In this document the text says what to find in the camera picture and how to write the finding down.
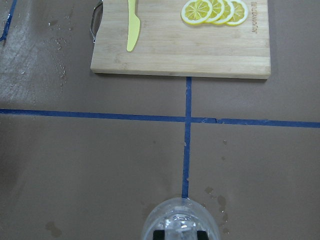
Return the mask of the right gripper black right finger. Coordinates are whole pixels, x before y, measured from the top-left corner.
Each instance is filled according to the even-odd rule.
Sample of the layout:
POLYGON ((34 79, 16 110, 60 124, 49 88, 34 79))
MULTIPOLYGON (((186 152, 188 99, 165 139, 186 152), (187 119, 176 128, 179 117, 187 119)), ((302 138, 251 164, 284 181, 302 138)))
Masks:
POLYGON ((209 240, 209 236, 205 230, 198 230, 196 236, 197 240, 209 240))

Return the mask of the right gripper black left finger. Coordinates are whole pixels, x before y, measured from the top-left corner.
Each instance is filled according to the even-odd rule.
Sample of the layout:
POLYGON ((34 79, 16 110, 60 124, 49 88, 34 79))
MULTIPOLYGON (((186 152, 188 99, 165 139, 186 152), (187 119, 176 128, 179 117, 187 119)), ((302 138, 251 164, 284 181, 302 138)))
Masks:
POLYGON ((165 231, 154 230, 152 234, 152 240, 165 240, 165 231))

